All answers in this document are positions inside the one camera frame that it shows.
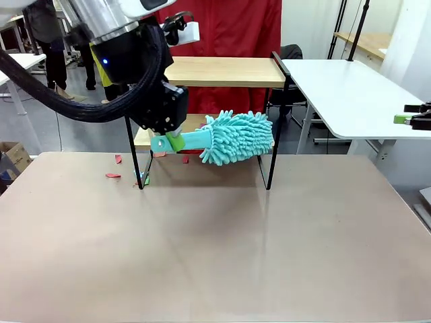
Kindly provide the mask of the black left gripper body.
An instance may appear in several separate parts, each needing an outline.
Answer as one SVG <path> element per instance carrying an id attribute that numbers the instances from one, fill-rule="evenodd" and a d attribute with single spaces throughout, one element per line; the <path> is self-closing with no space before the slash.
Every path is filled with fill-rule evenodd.
<path id="1" fill-rule="evenodd" d="M 143 129 L 165 135 L 175 131 L 186 119 L 189 103 L 187 87 L 161 81 L 150 96 L 132 109 L 129 117 Z"/>

